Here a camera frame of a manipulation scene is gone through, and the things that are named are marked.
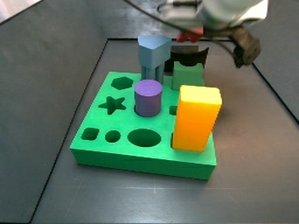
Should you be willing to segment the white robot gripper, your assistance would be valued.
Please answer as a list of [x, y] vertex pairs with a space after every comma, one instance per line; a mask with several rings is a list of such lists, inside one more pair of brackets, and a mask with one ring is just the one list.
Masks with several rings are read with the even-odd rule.
[[[185, 30], [198, 29], [209, 25], [206, 0], [165, 0], [157, 6], [157, 12], [162, 21]], [[252, 36], [242, 26], [230, 29], [228, 38], [234, 44], [233, 61], [236, 67], [249, 66], [261, 52], [258, 38]]]

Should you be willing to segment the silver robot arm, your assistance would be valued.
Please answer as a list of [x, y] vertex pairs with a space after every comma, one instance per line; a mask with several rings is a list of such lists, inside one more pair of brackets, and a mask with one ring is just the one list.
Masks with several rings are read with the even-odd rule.
[[268, 0], [165, 0], [157, 6], [160, 19], [180, 28], [177, 42], [228, 38], [234, 66], [248, 66], [260, 54], [258, 39], [248, 25], [266, 17]]

